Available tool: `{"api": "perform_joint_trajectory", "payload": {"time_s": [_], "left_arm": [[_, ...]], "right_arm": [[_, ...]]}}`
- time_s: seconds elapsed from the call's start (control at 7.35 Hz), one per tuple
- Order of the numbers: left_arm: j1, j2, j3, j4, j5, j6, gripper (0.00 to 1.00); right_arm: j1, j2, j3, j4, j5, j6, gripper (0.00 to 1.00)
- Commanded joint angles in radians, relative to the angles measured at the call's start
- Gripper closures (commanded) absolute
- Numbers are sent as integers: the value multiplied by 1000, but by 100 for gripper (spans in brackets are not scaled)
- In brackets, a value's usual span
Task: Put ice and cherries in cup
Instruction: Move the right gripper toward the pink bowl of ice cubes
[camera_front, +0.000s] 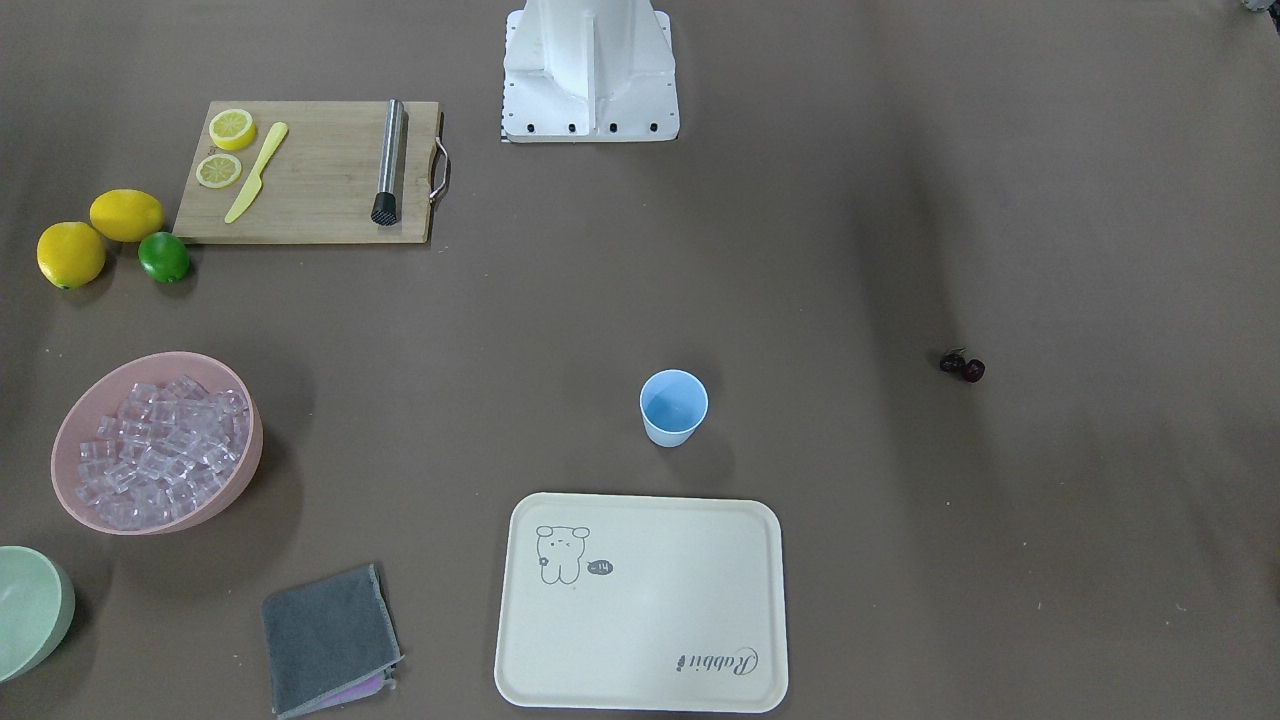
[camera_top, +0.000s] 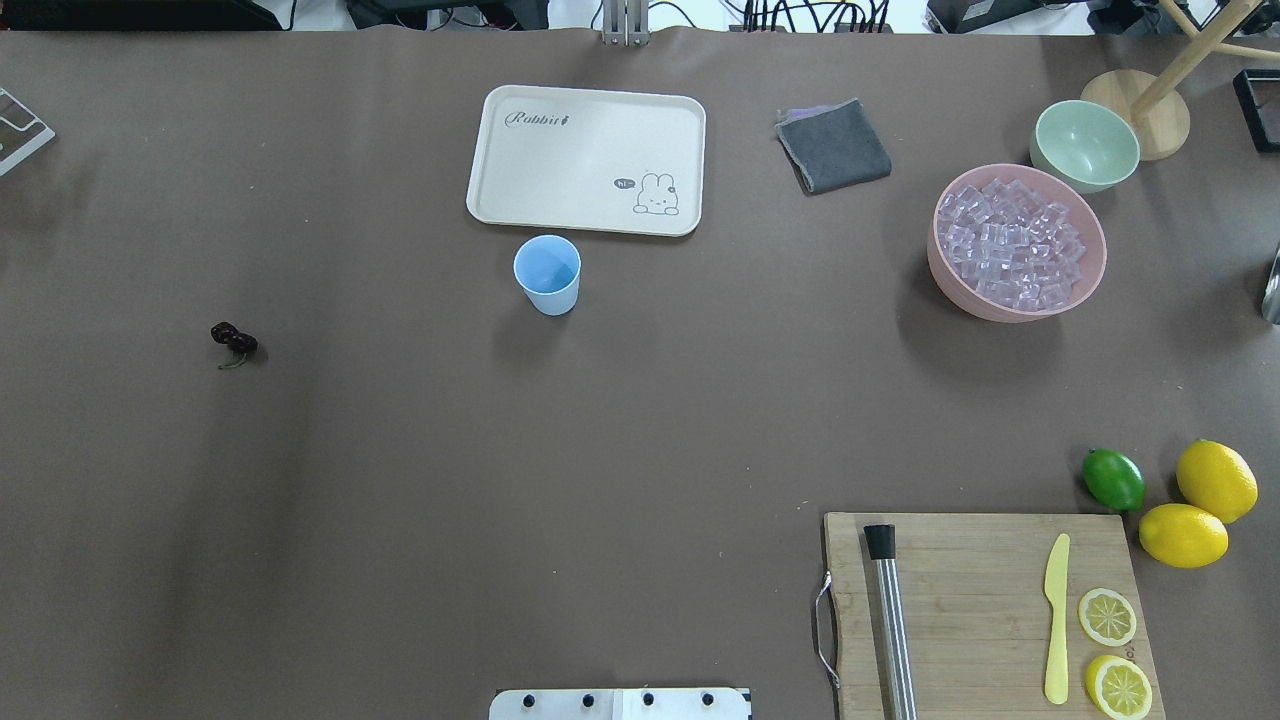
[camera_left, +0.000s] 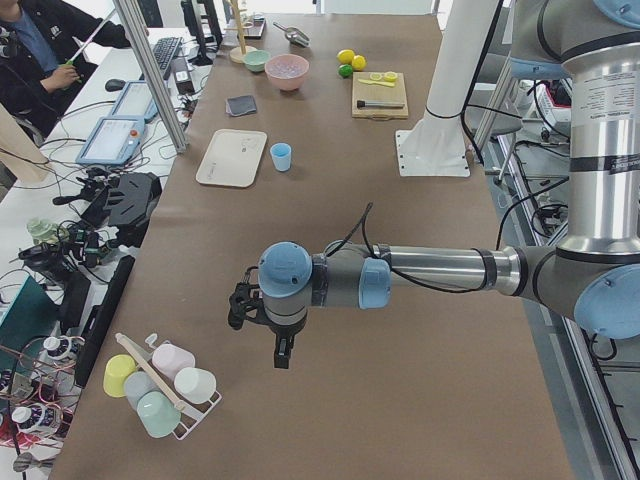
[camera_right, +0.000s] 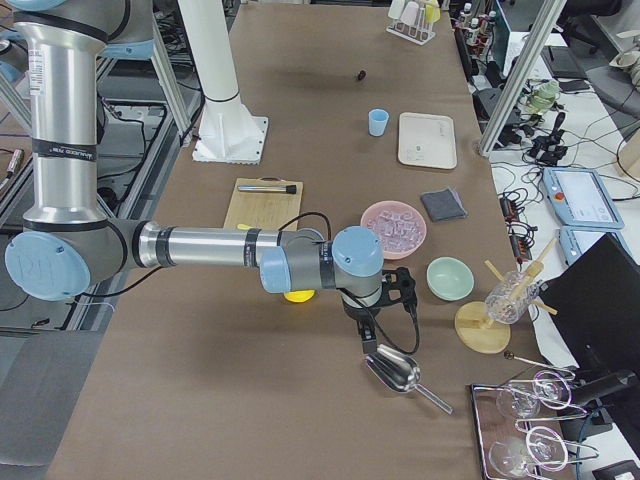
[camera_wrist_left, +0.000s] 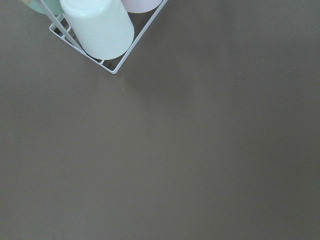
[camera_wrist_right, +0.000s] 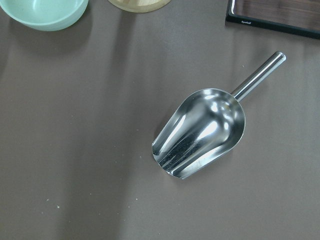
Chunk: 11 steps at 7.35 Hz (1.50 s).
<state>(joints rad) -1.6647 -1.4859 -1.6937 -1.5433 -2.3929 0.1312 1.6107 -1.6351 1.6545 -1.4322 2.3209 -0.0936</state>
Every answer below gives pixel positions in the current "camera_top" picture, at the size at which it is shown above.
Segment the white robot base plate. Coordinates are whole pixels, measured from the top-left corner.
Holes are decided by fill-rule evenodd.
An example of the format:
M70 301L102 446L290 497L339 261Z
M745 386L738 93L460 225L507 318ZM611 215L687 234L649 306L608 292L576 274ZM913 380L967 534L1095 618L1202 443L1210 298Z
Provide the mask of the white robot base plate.
M751 719L750 691L732 687L508 689L489 719Z

